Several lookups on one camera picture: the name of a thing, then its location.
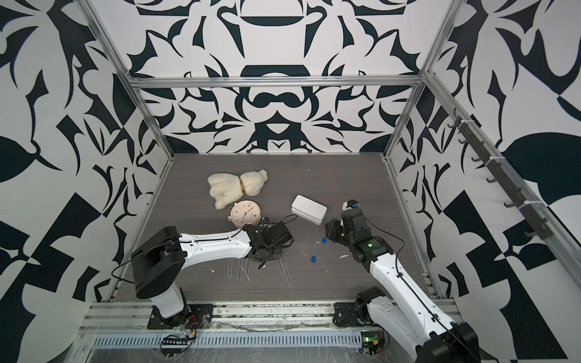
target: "clock face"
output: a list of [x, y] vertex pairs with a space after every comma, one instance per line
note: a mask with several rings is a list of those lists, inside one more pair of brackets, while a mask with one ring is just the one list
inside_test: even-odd
[[260, 221], [260, 208], [251, 200], [238, 202], [230, 212], [232, 223], [238, 228], [245, 224], [257, 225]]

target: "metal vent grille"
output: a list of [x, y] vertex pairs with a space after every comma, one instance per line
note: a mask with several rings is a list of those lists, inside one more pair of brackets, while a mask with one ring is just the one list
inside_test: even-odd
[[[168, 334], [97, 334], [93, 349], [157, 348]], [[192, 348], [361, 347], [361, 333], [256, 332], [198, 333]]]

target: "gray wooden tabletop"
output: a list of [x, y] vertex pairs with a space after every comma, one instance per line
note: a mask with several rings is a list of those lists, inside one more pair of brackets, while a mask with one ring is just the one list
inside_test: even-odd
[[[301, 194], [327, 206], [321, 225], [297, 218], [287, 227], [294, 244], [284, 250], [284, 262], [269, 261], [257, 273], [258, 262], [228, 260], [201, 263], [182, 270], [176, 278], [188, 300], [314, 300], [354, 299], [355, 295], [379, 283], [356, 263], [348, 249], [340, 244], [323, 244], [324, 223], [340, 218], [341, 205], [355, 199], [365, 216], [378, 227], [409, 241], [399, 208], [389, 183], [387, 171], [378, 154], [317, 155], [198, 155], [178, 154], [153, 208], [143, 243], [159, 229], [175, 225], [182, 233], [217, 233], [234, 230], [227, 220], [232, 204], [214, 208], [207, 178], [217, 172], [240, 175], [265, 169], [268, 181], [254, 200], [263, 217], [279, 221], [291, 214], [291, 204]], [[371, 227], [395, 250], [397, 239]], [[399, 255], [408, 273], [425, 290], [421, 270], [410, 243]], [[131, 269], [126, 278], [132, 279]], [[133, 301], [133, 285], [121, 283], [115, 301]]]

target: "mounting plate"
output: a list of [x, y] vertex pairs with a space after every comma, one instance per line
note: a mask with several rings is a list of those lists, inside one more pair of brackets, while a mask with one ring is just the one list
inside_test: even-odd
[[[214, 305], [212, 304], [188, 304], [192, 315], [195, 317], [194, 321], [188, 321], [186, 323], [186, 328], [192, 327], [194, 329], [199, 329], [209, 325], [212, 321], [212, 311], [214, 310]], [[147, 324], [149, 330], [158, 329], [173, 329], [174, 326], [166, 325], [162, 322], [161, 316], [155, 314], [155, 310], [152, 310], [151, 316], [149, 317], [149, 322]]]

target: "gold ribbon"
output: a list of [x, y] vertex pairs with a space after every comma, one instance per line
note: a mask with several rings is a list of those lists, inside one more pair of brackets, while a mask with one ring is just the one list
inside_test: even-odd
[[242, 183], [242, 179], [240, 179], [240, 177], [238, 177], [238, 180], [240, 180], [240, 188], [242, 188], [242, 193], [246, 194], [246, 191], [244, 190], [244, 184]]

